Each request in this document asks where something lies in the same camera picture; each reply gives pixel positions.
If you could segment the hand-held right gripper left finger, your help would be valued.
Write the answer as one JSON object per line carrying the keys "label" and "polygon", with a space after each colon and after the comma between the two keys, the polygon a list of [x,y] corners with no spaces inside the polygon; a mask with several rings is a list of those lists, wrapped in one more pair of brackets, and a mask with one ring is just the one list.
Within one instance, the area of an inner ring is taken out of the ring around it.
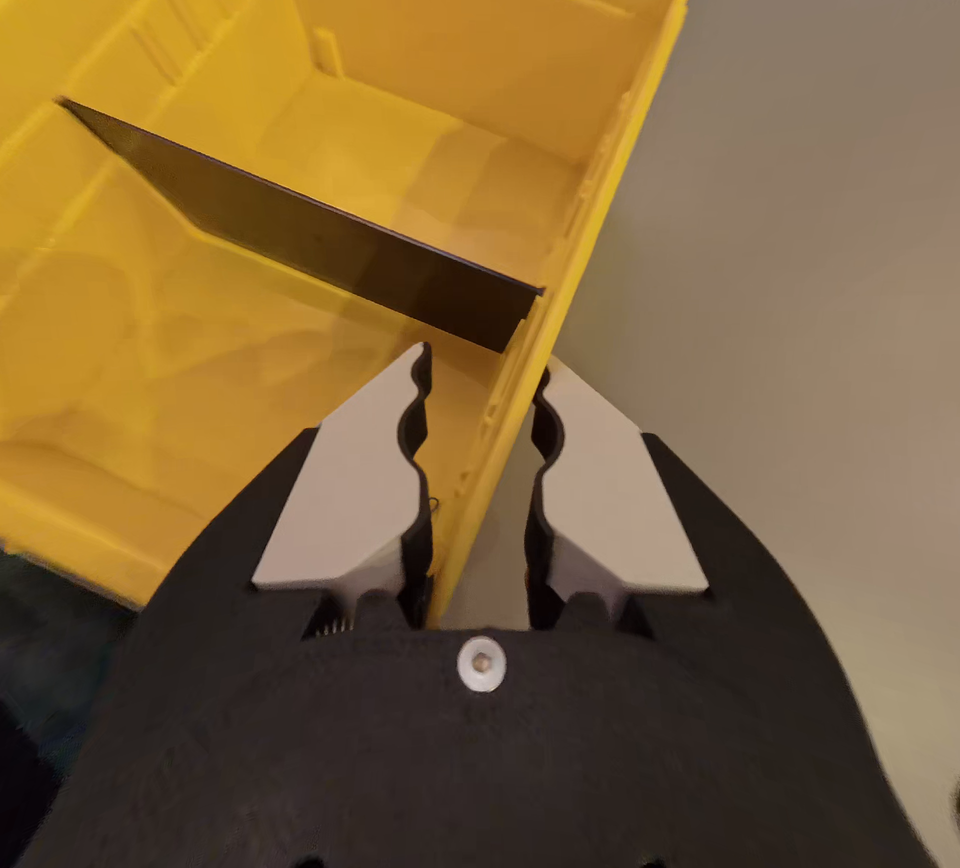
{"label": "hand-held right gripper left finger", "polygon": [[416,456],[427,438],[432,350],[419,342],[320,423],[251,582],[320,589],[342,606],[369,591],[428,593],[430,495]]}

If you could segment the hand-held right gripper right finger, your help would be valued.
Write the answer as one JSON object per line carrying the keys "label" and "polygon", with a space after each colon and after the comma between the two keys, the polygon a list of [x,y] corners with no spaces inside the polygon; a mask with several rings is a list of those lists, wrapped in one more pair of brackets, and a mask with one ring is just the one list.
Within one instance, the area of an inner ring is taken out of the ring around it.
{"label": "hand-held right gripper right finger", "polygon": [[551,357],[533,399],[542,463],[525,525],[530,620],[558,620],[576,595],[619,620],[646,594],[709,587],[642,430]]}

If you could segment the yellow plastic bin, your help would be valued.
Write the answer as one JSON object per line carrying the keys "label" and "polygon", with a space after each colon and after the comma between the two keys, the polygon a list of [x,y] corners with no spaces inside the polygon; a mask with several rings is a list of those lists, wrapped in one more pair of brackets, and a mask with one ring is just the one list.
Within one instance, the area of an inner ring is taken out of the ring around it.
{"label": "yellow plastic bin", "polygon": [[[409,347],[449,606],[690,0],[2,0],[2,544],[146,604]],[[544,294],[498,353],[211,237],[61,97]]]}

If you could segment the black bin divider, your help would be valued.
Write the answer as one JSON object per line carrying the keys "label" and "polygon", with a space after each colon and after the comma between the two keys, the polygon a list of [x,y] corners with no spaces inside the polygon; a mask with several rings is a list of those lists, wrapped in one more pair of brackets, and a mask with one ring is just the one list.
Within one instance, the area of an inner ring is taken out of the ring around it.
{"label": "black bin divider", "polygon": [[546,292],[71,98],[56,102],[211,238],[481,348],[505,352]]}

